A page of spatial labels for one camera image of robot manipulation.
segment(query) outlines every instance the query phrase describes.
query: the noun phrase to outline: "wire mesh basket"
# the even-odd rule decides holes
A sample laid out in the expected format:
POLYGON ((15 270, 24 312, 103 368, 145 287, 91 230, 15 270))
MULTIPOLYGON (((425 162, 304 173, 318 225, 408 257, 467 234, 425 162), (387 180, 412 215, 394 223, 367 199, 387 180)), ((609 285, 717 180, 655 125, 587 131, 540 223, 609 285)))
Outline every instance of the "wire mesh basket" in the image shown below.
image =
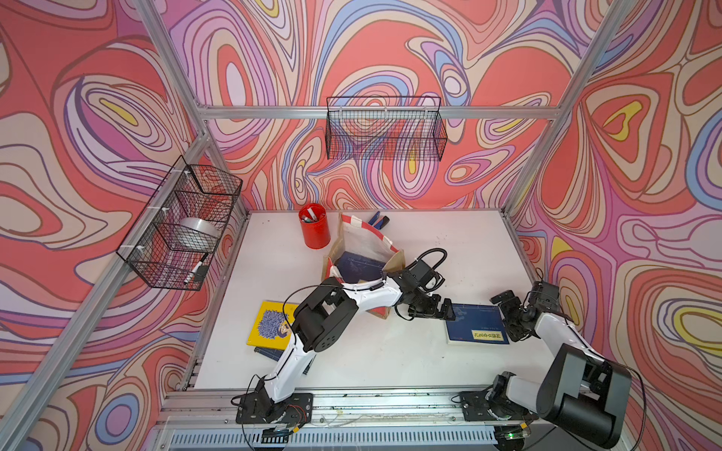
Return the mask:
POLYGON ((185 165, 133 250, 118 254, 152 288, 200 290, 241 187, 216 167, 185 165))
POLYGON ((434 96, 326 98, 329 159, 440 161, 446 128, 434 96))

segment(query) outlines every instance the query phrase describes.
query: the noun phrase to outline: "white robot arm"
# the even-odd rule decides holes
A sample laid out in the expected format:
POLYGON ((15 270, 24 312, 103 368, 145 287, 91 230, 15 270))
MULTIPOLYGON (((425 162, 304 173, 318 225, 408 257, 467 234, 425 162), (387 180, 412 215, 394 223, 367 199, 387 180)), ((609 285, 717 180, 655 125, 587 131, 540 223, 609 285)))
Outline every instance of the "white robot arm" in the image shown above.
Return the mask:
POLYGON ((509 413, 532 412, 594 444, 611 448, 622 432, 631 376, 626 367, 595 351, 569 324, 559 304, 559 288, 536 282, 523 305, 512 291, 491 299, 504 315, 512 341, 540 338, 554 355, 539 384, 511 372, 498 375, 484 392, 461 393, 464 416, 507 419, 509 413))
POLYGON ((432 294, 444 282, 436 268, 445 259, 446 251, 434 248, 404 270, 376 281, 344 284, 335 277, 323 281, 296 307, 291 325, 293 337, 276 368, 261 378, 252 393, 240 397, 236 421, 271 423, 283 415, 303 370, 317 353, 338 340, 359 310, 408 304, 412 318, 455 320, 451 300, 442 301, 441 296, 432 294), (434 266, 423 260, 431 253, 443 255, 434 266))
MULTIPOLYGON (((357 310, 361 311, 377 307, 393 307, 401 299, 402 295, 399 284, 393 278, 388 277, 385 280, 363 282, 361 284, 341 284, 341 288, 349 298, 356 302, 357 310)), ((327 349, 334 341, 335 338, 328 343, 321 344, 319 351, 327 349)), ((298 381, 301 373, 316 354, 315 348, 305 351, 303 339, 294 332, 293 339, 286 346, 276 368, 265 378, 266 392, 275 403, 282 402, 291 396, 296 388, 296 381, 298 381)))

